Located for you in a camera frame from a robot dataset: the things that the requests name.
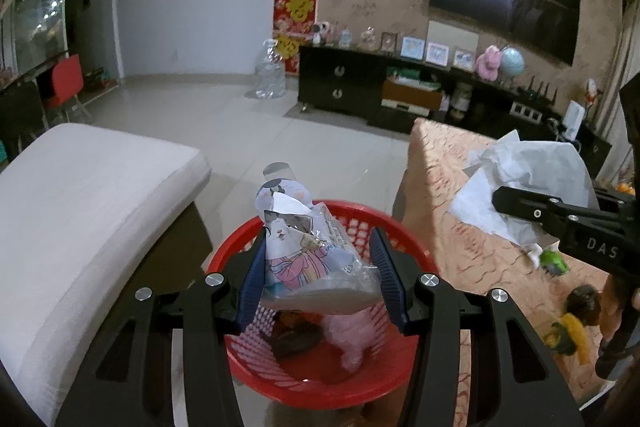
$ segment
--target white tissue paper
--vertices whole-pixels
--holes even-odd
[[[497,188],[523,188],[567,204],[598,208],[584,161],[570,143],[520,141],[514,130],[484,151],[469,152],[464,171],[470,179],[449,212],[463,223],[523,248],[534,244],[546,248],[556,239],[539,225],[496,212],[492,196]]]

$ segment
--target pink stuffed toy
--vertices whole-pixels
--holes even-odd
[[[483,80],[495,82],[498,78],[498,68],[502,60],[502,52],[498,46],[489,46],[476,60],[476,73]]]

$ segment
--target figurine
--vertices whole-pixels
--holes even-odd
[[[340,33],[340,41],[338,41],[338,47],[348,49],[351,46],[351,31],[348,29],[342,30]]]
[[[540,266],[552,277],[559,277],[569,272],[569,267],[564,262],[562,254],[552,248],[548,248],[540,254]]]
[[[589,116],[589,110],[593,107],[593,104],[596,102],[598,97],[603,93],[603,91],[598,89],[596,81],[590,78],[587,80],[587,86],[584,90],[585,95],[585,103],[584,108],[586,109],[584,113],[584,119],[586,120]]]
[[[314,34],[313,44],[319,46],[320,44],[326,44],[330,39],[331,24],[328,22],[317,22],[311,26],[311,31]]]
[[[551,332],[545,335],[543,342],[557,355],[570,357],[577,353],[580,365],[590,362],[589,337],[580,319],[571,313],[564,314],[551,325]]]
[[[590,343],[584,328],[598,325],[600,294],[591,285],[578,286],[567,296],[564,311],[543,341],[556,355],[570,357],[577,353],[580,365],[585,365],[590,362]]]
[[[371,26],[360,34],[360,47],[370,52],[374,52],[378,48],[376,34]]]
[[[489,46],[476,60],[476,73],[483,80],[495,82],[498,78],[498,68],[502,61],[502,52],[498,46]]]

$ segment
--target cardboard box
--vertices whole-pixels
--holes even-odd
[[[437,111],[442,101],[442,93],[418,89],[417,87],[402,86],[386,80],[382,85],[382,98]]]

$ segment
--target cartoon cat illustration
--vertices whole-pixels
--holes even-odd
[[[276,279],[288,289],[296,290],[329,273],[322,261],[326,257],[323,241],[311,234],[313,220],[308,216],[277,214],[266,210],[265,223],[268,229],[268,241],[275,242],[274,247],[289,254],[268,259],[271,271]]]

